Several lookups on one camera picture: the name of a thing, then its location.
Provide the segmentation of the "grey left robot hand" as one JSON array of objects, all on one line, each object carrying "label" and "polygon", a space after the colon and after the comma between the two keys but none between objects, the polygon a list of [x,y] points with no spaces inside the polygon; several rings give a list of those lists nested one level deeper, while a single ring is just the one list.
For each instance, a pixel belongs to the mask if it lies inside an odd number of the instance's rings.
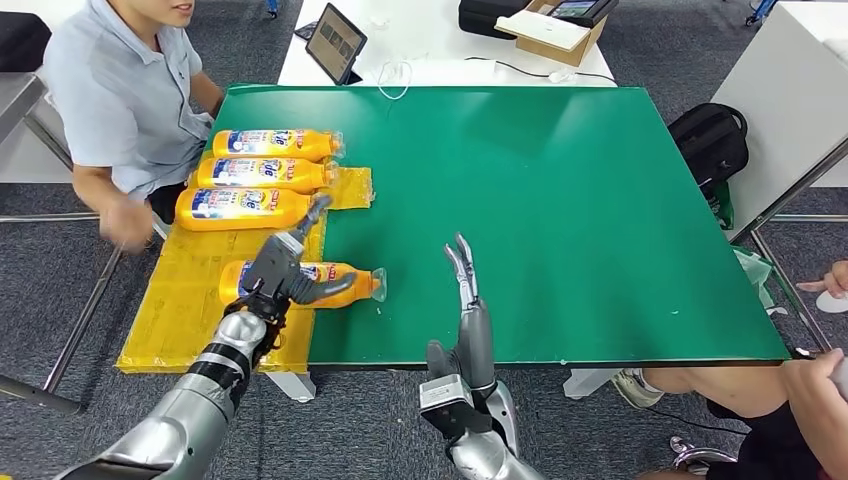
[{"label": "grey left robot hand", "polygon": [[304,241],[330,203],[331,197],[328,194],[314,195],[304,218],[284,234],[289,259],[283,291],[290,300],[300,305],[311,304],[349,289],[356,279],[355,273],[348,273],[336,280],[318,282],[310,279],[301,269]]}]

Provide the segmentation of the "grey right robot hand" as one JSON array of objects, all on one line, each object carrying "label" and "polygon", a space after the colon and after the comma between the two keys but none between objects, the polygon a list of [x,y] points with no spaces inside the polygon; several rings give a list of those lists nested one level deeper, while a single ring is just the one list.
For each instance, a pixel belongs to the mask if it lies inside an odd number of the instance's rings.
[{"label": "grey right robot hand", "polygon": [[457,341],[445,349],[438,340],[427,345],[426,362],[431,379],[458,374],[470,390],[487,397],[496,388],[492,323],[487,305],[479,294],[471,247],[457,232],[455,244],[444,252],[455,271],[460,299]]}]

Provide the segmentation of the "person's left hand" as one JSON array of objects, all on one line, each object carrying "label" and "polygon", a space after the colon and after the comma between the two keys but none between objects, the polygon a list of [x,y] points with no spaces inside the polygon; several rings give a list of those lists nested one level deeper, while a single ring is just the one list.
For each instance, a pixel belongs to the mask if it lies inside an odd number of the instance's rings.
[{"label": "person's left hand", "polygon": [[847,440],[847,402],[830,378],[843,358],[836,348],[814,360],[784,362],[780,368],[791,410],[810,445]]}]

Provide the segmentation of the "person's right hand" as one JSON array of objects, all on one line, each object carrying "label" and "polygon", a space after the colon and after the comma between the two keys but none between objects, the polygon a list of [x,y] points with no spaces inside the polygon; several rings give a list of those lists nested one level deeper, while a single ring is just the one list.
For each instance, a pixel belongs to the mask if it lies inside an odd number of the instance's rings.
[{"label": "person's right hand", "polygon": [[126,195],[97,208],[100,233],[125,252],[143,250],[153,235],[153,211],[144,201]]},{"label": "person's right hand", "polygon": [[806,292],[827,291],[834,298],[845,298],[848,289],[848,261],[834,262],[820,280],[799,282],[796,287]]}]

